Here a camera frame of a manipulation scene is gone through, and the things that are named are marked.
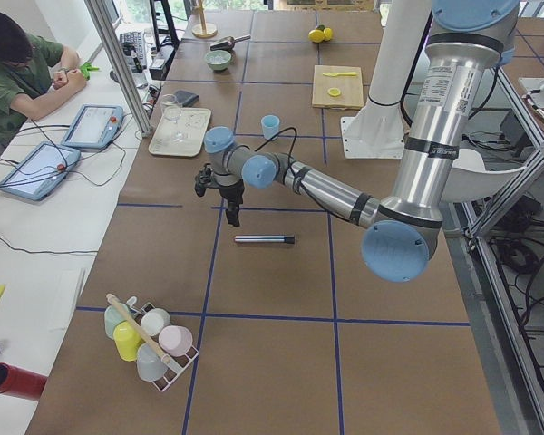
white table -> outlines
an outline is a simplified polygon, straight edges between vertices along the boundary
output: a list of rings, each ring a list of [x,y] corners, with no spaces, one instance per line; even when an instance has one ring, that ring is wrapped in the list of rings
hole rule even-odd
[[[40,125],[70,124],[85,103],[129,107],[119,84],[109,77],[106,54],[93,65],[87,87],[62,108],[44,118]],[[47,198],[24,201],[0,191],[0,237],[14,247],[49,251],[96,251],[104,236],[135,154],[141,135],[131,115],[121,128],[125,132],[105,151],[83,152],[75,168],[96,183],[117,174],[96,187],[78,173],[71,173]],[[60,142],[64,131],[48,131]],[[7,147],[3,159],[21,161],[37,144],[46,140],[39,130],[20,133]],[[0,164],[0,181],[11,167]],[[0,362],[47,375],[64,337],[75,298],[89,274],[95,254],[52,255],[15,252],[0,241],[0,284],[6,284],[0,301]],[[0,435],[23,434],[32,419],[36,402],[0,395]]]

white wall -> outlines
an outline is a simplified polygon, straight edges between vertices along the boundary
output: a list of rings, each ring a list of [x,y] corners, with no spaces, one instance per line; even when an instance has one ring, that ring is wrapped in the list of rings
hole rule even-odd
[[[0,0],[0,12],[26,32],[74,48],[89,34],[97,34],[84,0]],[[80,55],[87,58],[89,53]]]

keyboard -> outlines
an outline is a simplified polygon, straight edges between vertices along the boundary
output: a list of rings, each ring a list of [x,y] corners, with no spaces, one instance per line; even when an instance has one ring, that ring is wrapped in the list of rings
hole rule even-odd
[[[121,47],[123,43],[131,43],[135,46],[135,51],[137,52],[137,57],[139,57],[139,62],[143,68],[147,68],[147,55],[145,53],[145,39],[143,37],[143,32],[125,32],[124,34],[119,35],[119,43]]]

tablet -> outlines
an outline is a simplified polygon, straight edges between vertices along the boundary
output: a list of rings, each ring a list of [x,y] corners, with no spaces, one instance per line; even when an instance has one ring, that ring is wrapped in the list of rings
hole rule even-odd
[[[121,127],[122,120],[121,106],[84,104],[64,135],[61,145],[101,150],[111,143]]]
[[[39,201],[63,181],[80,156],[81,152],[76,149],[43,142],[2,180],[0,190]]]

black hair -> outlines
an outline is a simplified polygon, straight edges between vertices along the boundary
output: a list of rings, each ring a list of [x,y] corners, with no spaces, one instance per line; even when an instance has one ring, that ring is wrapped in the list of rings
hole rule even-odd
[[[0,61],[26,63],[33,58],[33,46],[26,32],[0,12]]]

